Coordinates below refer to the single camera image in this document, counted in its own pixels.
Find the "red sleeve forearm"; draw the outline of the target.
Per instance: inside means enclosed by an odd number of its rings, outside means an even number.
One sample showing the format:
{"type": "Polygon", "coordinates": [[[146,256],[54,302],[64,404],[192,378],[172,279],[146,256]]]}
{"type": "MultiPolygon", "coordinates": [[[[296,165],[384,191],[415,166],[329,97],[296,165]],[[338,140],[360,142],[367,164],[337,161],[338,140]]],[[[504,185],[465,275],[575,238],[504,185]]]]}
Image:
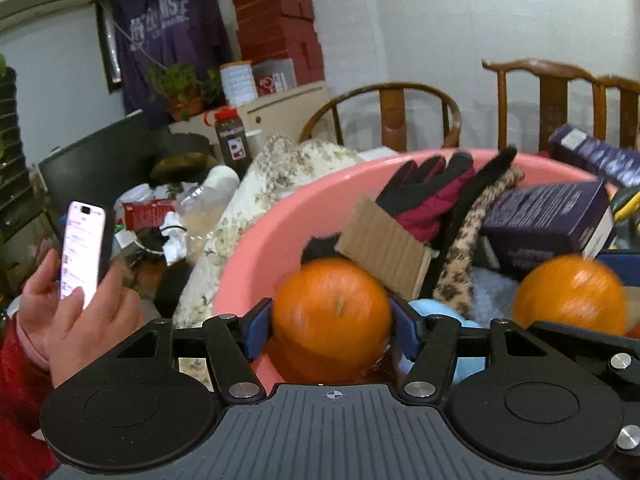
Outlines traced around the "red sleeve forearm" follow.
{"type": "Polygon", "coordinates": [[[17,311],[1,343],[1,477],[43,479],[58,466],[34,437],[43,401],[52,391],[46,351],[52,312],[17,311]]]}

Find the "person hand holding phone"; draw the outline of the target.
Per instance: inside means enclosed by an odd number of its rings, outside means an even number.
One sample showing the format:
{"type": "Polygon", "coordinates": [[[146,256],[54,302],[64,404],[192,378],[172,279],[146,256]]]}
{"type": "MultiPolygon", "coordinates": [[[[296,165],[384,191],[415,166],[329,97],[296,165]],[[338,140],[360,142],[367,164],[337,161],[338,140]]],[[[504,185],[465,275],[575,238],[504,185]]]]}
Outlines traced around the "person hand holding phone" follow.
{"type": "Polygon", "coordinates": [[[118,262],[99,284],[88,304],[76,288],[70,296],[58,296],[60,256],[54,249],[27,280],[17,323],[35,352],[49,363],[52,386],[80,372],[114,348],[144,322],[140,297],[124,285],[124,268],[118,262]]]}

